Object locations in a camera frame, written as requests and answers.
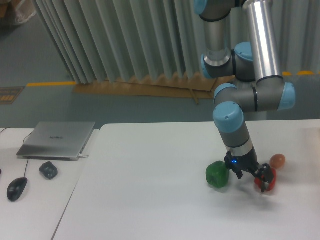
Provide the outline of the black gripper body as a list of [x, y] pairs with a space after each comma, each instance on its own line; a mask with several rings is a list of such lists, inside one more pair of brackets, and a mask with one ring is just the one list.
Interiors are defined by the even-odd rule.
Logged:
[[256, 174], [260, 165], [257, 161], [257, 154], [254, 147], [250, 152], [242, 156], [233, 156], [232, 153], [228, 151], [224, 157], [224, 162], [229, 170], [232, 170], [232, 167], [238, 167], [242, 172], [244, 171], [252, 175]]

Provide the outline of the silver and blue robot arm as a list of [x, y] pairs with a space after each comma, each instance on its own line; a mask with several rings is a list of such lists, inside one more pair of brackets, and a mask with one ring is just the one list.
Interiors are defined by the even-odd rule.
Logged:
[[[282, 111], [296, 104], [293, 84], [284, 82], [272, 19], [270, 0], [196, 0], [194, 12], [203, 20], [206, 52], [200, 58], [203, 75], [219, 78], [234, 75], [254, 82], [239, 89], [224, 83], [214, 91], [213, 121], [226, 147], [226, 156], [206, 169], [207, 183], [220, 189], [229, 174], [238, 178], [249, 173], [262, 192], [274, 188], [277, 175], [267, 163], [261, 164], [245, 122], [245, 113]], [[229, 49], [226, 19], [232, 9], [242, 8], [248, 23], [249, 41]]]

